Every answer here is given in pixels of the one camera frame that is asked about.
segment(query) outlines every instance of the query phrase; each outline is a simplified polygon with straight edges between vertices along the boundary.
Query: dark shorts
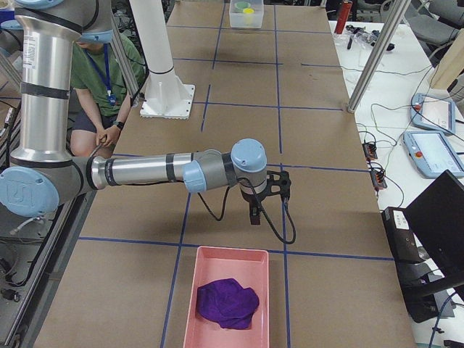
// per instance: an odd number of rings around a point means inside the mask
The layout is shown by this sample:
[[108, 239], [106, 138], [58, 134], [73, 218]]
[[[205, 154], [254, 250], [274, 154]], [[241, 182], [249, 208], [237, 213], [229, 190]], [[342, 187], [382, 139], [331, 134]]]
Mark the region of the dark shorts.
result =
[[[103, 124], [103, 128], [107, 129], [112, 126], [113, 122], [116, 121], [117, 115], [113, 116], [101, 116], [101, 123]], [[72, 126], [73, 131], [89, 131], [92, 133], [96, 133], [96, 128], [90, 118], [88, 118], [86, 112], [81, 110], [75, 118], [74, 125]]]

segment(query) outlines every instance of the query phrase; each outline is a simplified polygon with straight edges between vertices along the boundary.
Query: wristwatch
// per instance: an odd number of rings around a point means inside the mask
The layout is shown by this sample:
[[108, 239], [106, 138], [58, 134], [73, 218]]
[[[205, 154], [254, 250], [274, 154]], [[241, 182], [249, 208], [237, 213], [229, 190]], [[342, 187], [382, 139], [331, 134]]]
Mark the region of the wristwatch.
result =
[[113, 122], [113, 125], [115, 125], [116, 127], [118, 127], [120, 130], [123, 130], [123, 128], [124, 128], [124, 122], [114, 121], [114, 122]]

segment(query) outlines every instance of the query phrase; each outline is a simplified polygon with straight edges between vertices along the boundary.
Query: blue and white device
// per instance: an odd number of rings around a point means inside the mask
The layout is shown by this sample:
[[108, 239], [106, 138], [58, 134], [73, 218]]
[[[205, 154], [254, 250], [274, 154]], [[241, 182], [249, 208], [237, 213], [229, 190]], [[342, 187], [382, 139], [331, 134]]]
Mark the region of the blue and white device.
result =
[[438, 178], [446, 169], [456, 178], [464, 178], [464, 165], [441, 131], [405, 132], [403, 141], [426, 178]]
[[456, 131], [456, 104], [451, 98], [436, 98], [417, 93], [413, 97], [411, 119], [419, 128], [442, 131], [452, 135]]

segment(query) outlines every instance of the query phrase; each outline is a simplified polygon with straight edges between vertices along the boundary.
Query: blue lanyard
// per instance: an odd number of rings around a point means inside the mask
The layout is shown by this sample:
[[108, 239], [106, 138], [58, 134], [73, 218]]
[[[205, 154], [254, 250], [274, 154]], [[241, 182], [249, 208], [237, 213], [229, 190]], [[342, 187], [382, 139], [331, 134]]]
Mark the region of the blue lanyard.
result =
[[111, 92], [111, 77], [109, 76], [108, 43], [105, 43], [105, 44], [103, 45], [104, 66], [105, 66], [105, 70], [106, 70], [106, 72], [107, 72], [107, 75], [106, 75], [106, 76], [103, 75], [103, 72], [100, 70], [100, 68], [99, 68], [98, 65], [95, 63], [94, 59], [90, 56], [90, 54], [87, 52], [86, 49], [84, 49], [84, 52], [86, 53], [87, 57], [89, 58], [90, 63], [91, 63], [92, 66], [94, 67], [95, 71], [99, 74], [99, 77], [100, 77], [101, 81], [102, 81], [103, 84], [107, 87], [108, 96], [111, 96], [111, 95], [112, 95], [112, 92]]

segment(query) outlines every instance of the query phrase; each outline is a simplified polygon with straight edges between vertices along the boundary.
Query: green shirt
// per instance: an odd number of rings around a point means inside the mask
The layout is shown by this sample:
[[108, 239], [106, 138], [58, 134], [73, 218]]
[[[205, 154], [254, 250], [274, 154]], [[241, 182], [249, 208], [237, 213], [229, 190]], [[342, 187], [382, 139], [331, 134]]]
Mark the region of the green shirt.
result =
[[[139, 85], [144, 82], [144, 68], [141, 63], [140, 54], [137, 49], [124, 35], [121, 35], [125, 53], [128, 57], [130, 65], [136, 80]], [[103, 50], [99, 54], [92, 54], [90, 56], [95, 61], [103, 76], [106, 76], [106, 69], [104, 63]], [[74, 43], [72, 48], [72, 67], [71, 67], [71, 86], [77, 89], [88, 89], [92, 93], [94, 101], [98, 104], [102, 116], [117, 115], [127, 94], [127, 88], [124, 84], [123, 74], [117, 63], [115, 53], [108, 47], [109, 55], [109, 76], [111, 77], [112, 93], [116, 96], [116, 105], [111, 106], [108, 102], [107, 87], [100, 78], [94, 66], [91, 64], [90, 59], [82, 48]]]

